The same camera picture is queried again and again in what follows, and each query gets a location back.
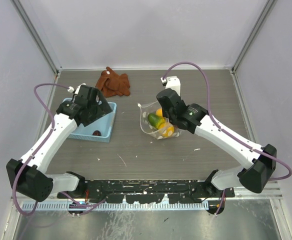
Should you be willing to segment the dark purple plum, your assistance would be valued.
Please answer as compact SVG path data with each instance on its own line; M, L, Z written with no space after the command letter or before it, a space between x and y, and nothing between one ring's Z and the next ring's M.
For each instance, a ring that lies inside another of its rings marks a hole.
M98 137L102 136L102 134L101 134L101 132L99 130L95 130L92 135L93 136L98 136Z

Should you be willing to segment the clear zip top bag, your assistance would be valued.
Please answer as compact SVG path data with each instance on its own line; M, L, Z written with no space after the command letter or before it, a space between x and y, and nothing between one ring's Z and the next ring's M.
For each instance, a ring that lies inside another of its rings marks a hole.
M141 130L149 135L152 136L153 138L157 140L161 139L168 139L168 138L177 138L179 137L183 130L179 129L177 126L174 126L174 133L172 134L171 137L162 137L161 134L159 133L159 130L156 129L155 127L151 126L148 122L148 114L149 113L156 113L156 110L161 108L160 104L156 101L153 103L147 103L147 104L140 104L138 103L137 106L139 107L140 110L140 118L139 118L139 124ZM165 118L166 123L170 123L168 118Z

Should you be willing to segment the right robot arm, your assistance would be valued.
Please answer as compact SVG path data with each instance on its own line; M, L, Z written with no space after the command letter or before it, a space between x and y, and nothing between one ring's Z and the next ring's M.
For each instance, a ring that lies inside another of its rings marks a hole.
M276 169L277 150L271 144L261 146L242 137L209 115L204 107L185 104L173 89L164 89L156 96L164 117L179 129L205 138L215 144L240 165L228 170L214 170L205 180L205 191L217 197L223 190L245 187L259 194Z

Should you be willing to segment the yellow peach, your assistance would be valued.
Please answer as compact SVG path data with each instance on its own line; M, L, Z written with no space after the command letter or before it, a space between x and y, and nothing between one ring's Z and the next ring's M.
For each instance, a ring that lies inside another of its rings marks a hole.
M155 112L155 114L158 116L158 117L163 117L163 110L162 110L162 108L159 108L159 109L157 109L156 110L156 112Z

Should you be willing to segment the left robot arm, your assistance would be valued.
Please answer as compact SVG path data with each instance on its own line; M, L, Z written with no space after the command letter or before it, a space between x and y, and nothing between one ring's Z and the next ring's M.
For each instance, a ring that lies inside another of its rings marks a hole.
M81 198L87 191L86 179L74 172L47 174L47 169L64 141L78 127L87 127L112 113L112 108L95 87L81 84L68 87L71 100L63 101L51 124L37 142L20 159L10 159L6 165L13 199L20 193L37 202L43 202L51 194L70 193Z

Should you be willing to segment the green yellow mango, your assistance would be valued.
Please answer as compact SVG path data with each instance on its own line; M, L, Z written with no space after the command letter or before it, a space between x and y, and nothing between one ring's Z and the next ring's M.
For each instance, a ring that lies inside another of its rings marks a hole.
M158 116L155 113L149 113L147 116L147 120L149 124L156 129L159 129L160 126L166 122L166 119L164 117Z

